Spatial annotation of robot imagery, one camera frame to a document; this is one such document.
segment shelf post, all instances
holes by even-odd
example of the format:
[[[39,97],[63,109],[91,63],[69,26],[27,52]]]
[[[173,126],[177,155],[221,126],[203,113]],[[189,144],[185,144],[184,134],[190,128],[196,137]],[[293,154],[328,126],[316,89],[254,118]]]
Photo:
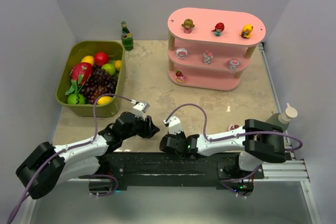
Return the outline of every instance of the shelf post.
[[[174,49],[175,49],[175,37],[169,32],[168,50],[173,51]]]
[[[239,79],[240,78],[240,76],[242,75],[242,71],[241,72],[237,72],[237,73],[235,73],[235,78],[236,79]]]
[[[169,71],[174,70],[174,62],[172,62],[169,57],[168,57],[168,69]]]
[[[254,49],[256,49],[257,46],[253,46],[253,47],[248,47],[247,50],[246,50],[246,53],[244,55],[244,58],[245,59],[249,59],[251,58],[253,52],[254,52]]]

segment bottle label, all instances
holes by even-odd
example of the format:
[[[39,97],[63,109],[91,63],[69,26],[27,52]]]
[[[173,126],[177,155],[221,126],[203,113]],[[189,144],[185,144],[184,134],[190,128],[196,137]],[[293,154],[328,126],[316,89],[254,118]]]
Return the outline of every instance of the bottle label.
[[[132,38],[131,33],[125,33],[124,31],[121,33],[121,38],[122,39],[127,39],[127,38]]]

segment red-haired figurine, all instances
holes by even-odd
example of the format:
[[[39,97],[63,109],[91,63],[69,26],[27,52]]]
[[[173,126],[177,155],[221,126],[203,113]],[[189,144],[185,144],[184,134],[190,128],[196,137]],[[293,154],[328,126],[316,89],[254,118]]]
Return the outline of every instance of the red-haired figurine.
[[[221,32],[224,31],[224,24],[223,23],[217,23],[215,26],[215,29],[213,29],[212,31],[214,31],[214,34],[216,36],[220,36]]]

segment yellow fruit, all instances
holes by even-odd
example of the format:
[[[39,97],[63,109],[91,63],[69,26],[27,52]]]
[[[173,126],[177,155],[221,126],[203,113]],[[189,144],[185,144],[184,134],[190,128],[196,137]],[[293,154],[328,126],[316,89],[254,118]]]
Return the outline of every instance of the yellow fruit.
[[[92,55],[87,55],[81,60],[81,62],[87,62],[87,63],[90,63],[91,65],[93,65],[94,62],[95,62],[94,60],[95,59]]]
[[[119,72],[121,69],[121,60],[116,60],[114,63],[115,69]]]
[[[106,104],[106,103],[110,102],[112,99],[113,99],[113,97],[101,97],[101,98],[99,98],[97,104],[98,105],[103,105],[103,104]]]

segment beige table surface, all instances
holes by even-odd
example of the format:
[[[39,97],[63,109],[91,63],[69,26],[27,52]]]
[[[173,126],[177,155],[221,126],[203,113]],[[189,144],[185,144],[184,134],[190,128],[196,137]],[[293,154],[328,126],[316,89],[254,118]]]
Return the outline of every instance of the beige table surface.
[[[152,139],[132,137],[123,142],[119,151],[155,152],[167,133],[163,120],[177,106],[196,103],[208,115],[207,133],[227,131],[230,124],[243,125],[245,119],[264,121],[276,112],[274,99],[258,47],[250,66],[243,72],[240,85],[233,91],[216,91],[183,87],[168,78],[167,41],[135,41],[134,49],[125,53],[126,79],[123,95],[150,104],[147,112],[161,130]],[[119,113],[111,118],[99,118],[99,130],[114,122],[123,111],[131,111],[132,104],[121,102]],[[183,107],[177,115],[185,134],[201,133],[204,117],[195,107]],[[63,107],[56,129],[54,145],[73,143],[89,138],[94,133],[93,118],[76,116]]]

